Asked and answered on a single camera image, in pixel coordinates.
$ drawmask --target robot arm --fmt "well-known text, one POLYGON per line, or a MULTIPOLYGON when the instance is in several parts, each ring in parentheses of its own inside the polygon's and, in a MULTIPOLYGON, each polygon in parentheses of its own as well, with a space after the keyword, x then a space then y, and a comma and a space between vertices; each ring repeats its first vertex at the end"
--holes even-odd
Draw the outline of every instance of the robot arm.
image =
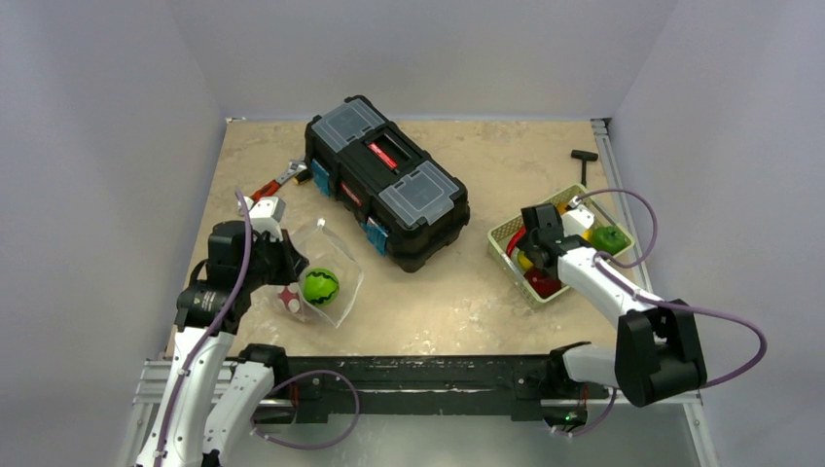
POLYGON ((210 415, 212 396, 218 372, 223 366, 227 353, 232 346, 240 318, 249 309, 250 297, 254 290, 263 285, 289 285, 297 282, 299 274, 308 265, 304 258, 282 231, 279 221, 283 213, 283 202, 279 198, 262 198, 250 210, 250 221, 254 231, 248 270, 236 299, 218 330, 204 341, 200 348, 197 342, 203 337, 207 328, 218 315, 221 307, 229 298, 237 282, 245 237, 244 223, 229 221, 216 225, 208 240, 208 259, 198 264, 190 276, 190 283, 177 301, 175 325, 175 352, 172 357, 172 369, 161 399, 158 416, 150 431, 147 442, 138 454, 136 465, 151 466, 200 466, 205 462, 204 455, 213 449, 227 450, 242 430, 243 424, 236 423, 240 417, 251 414, 249 395, 263 396, 272 388, 273 372, 276 368, 267 364, 267 360, 252 358, 238 365, 235 377, 254 379, 240 389, 228 391, 210 415), (206 278, 199 279, 200 271, 206 269, 206 278), (195 353, 189 369, 184 369, 184 361, 195 353), (174 386, 182 378, 175 394, 174 386), (166 420, 166 413, 172 397, 176 396, 173 410, 166 420), (209 426, 223 422, 220 434, 204 432, 209 426), (162 451, 158 451, 158 437, 161 427, 167 423, 168 430, 162 451))
POLYGON ((519 243, 541 272, 573 287, 617 328, 614 349, 583 342, 562 350, 561 381, 619 387, 636 407, 644 407, 707 381, 693 314, 644 304, 637 296, 660 301, 610 268, 583 238, 565 236, 552 204, 522 210, 526 233, 519 243), (596 267, 629 285, 616 285, 596 267))

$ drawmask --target green ball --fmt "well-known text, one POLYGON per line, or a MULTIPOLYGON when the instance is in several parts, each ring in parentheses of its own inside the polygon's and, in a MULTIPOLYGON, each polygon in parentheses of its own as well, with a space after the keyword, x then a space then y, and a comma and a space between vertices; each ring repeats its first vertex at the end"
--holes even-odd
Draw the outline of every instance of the green ball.
POLYGON ((329 305, 339 289, 338 278, 329 269, 312 269, 304 279, 304 298, 313 305, 329 305))

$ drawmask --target green toy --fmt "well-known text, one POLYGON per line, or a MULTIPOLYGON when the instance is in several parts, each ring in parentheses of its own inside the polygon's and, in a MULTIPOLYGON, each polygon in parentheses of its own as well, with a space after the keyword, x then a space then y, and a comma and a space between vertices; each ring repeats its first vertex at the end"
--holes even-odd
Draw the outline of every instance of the green toy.
POLYGON ((611 255, 619 253, 629 240, 622 231, 614 226, 599 227, 591 234, 590 243, 596 250, 606 251, 611 255))
POLYGON ((304 298, 316 306, 329 305, 339 289, 338 278, 329 269, 312 269, 304 279, 304 298))

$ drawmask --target yellow basket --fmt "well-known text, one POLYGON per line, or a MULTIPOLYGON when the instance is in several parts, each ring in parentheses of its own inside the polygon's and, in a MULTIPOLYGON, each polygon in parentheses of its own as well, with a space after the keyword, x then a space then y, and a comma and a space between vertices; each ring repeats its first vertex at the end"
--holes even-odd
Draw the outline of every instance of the yellow basket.
MULTIPOLYGON (((578 195, 583 195, 587 193, 587 189, 581 185, 576 184, 566 188, 555 195, 541 201, 540 203, 550 202, 552 204, 559 204, 561 202, 569 201, 573 199, 573 197, 578 195)), ((635 238, 630 236, 628 230, 625 229, 624 226, 617 224, 610 215, 607 214, 607 211, 602 207, 598 202, 596 202, 593 198, 585 198, 584 205, 589 209, 595 216, 595 220, 593 223, 593 227, 595 229, 604 226, 616 226, 622 234, 628 238, 628 246, 625 247, 622 251, 617 253, 615 256, 619 256, 625 252, 627 252, 633 245, 636 243, 635 238)), ((513 235, 521 229, 524 225, 524 222, 521 220, 521 216, 514 217, 513 219, 501 224, 487 233, 487 240, 489 240, 489 245, 487 246, 487 253, 489 253, 490 257, 492 257, 493 261, 498 264, 501 269, 504 270, 504 273, 510 278, 510 280, 519 288, 521 294, 524 295, 524 298, 530 303, 530 306, 533 308, 539 308, 543 305, 546 305, 552 299, 558 297, 559 295, 563 294, 567 289, 570 287, 564 285, 561 289, 550 295, 548 298, 543 299, 539 294, 536 293, 535 290, 530 286, 529 282, 524 279, 523 272, 519 266, 517 266, 513 261, 507 257, 507 243, 510 242, 510 239, 513 238, 513 235)))

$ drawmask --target wrench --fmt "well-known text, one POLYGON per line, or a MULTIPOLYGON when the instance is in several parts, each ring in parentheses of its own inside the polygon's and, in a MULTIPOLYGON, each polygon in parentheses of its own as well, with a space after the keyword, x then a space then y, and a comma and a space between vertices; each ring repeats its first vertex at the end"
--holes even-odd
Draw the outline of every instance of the wrench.
POLYGON ((259 199, 265 197, 271 197, 278 191, 281 186, 289 181, 290 178, 298 175, 299 172, 306 170, 306 163, 304 161, 289 161, 289 165, 287 165, 286 170, 283 173, 277 176, 274 180, 267 183, 260 190, 253 193, 250 198, 252 198, 253 202, 258 202, 259 199))

